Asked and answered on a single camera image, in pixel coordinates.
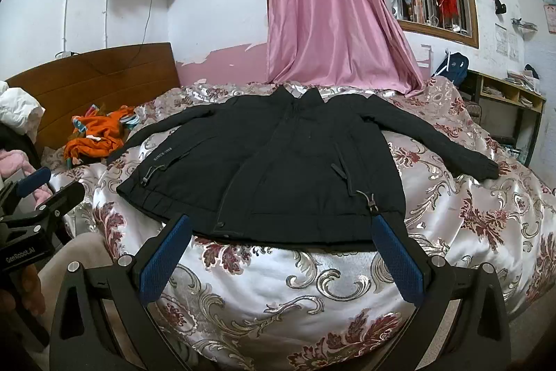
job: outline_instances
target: human hand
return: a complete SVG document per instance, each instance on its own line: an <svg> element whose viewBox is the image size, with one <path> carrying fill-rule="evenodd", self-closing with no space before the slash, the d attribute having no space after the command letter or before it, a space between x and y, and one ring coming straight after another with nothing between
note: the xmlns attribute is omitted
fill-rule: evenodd
<svg viewBox="0 0 556 371"><path fill-rule="evenodd" d="M41 293L41 279L38 277L37 268L32 264L21 272L21 301L23 306L33 316L44 313L46 309L44 296ZM13 296L0 289L0 313L10 313L16 309L16 301Z"/></svg>

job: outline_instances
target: pink fluffy cloth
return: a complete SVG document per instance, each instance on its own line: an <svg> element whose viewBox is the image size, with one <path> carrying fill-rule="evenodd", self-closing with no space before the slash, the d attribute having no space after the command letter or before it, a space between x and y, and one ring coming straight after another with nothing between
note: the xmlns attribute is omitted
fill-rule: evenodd
<svg viewBox="0 0 556 371"><path fill-rule="evenodd" d="M9 178L19 169L23 170L25 176L32 174L35 169L29 164L27 155L21 150L0 150L0 175L2 179ZM40 186L33 192L35 207L52 196L51 190L46 186Z"/></svg>

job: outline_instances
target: jacket collar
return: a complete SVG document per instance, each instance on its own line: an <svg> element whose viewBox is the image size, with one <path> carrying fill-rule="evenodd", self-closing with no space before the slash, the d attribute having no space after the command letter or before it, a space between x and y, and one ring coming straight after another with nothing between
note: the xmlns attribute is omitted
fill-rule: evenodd
<svg viewBox="0 0 556 371"><path fill-rule="evenodd" d="M289 91L287 91L284 86L279 86L270 97L280 103L296 103L299 107L312 107L324 104L324 100L322 99L317 88L311 88L300 98L296 98Z"/></svg>

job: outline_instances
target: zipper pull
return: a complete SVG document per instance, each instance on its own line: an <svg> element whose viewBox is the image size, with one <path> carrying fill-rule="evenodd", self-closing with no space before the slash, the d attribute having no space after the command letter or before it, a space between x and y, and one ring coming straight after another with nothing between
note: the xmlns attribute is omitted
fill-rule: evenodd
<svg viewBox="0 0 556 371"><path fill-rule="evenodd" d="M331 167L332 170L334 170L340 176L340 178L342 178L344 181L348 180L348 175L346 175L340 167L338 167L336 164L332 164Z"/></svg>
<svg viewBox="0 0 556 371"><path fill-rule="evenodd" d="M360 193L365 197L365 199L367 200L367 206L369 207L369 211L371 211L371 214L373 216L377 216L378 214L380 214L379 209L376 206L375 195L373 193L371 194L371 198L369 199L369 196L365 192L362 191L355 191L355 192Z"/></svg>
<svg viewBox="0 0 556 371"><path fill-rule="evenodd" d="M143 179L141 180L141 186L146 187L148 185L149 180L151 179L151 176L159 169L162 168L164 170L164 165L161 166L157 166L155 168L149 167L147 174L143 177Z"/></svg>

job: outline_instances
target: pink wall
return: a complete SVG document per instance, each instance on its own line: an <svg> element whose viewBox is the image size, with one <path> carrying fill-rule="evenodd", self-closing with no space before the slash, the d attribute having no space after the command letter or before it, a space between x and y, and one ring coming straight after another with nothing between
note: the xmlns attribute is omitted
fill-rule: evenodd
<svg viewBox="0 0 556 371"><path fill-rule="evenodd" d="M266 82L266 43L249 44L211 52L202 63L176 62L182 86L199 79L210 84Z"/></svg>

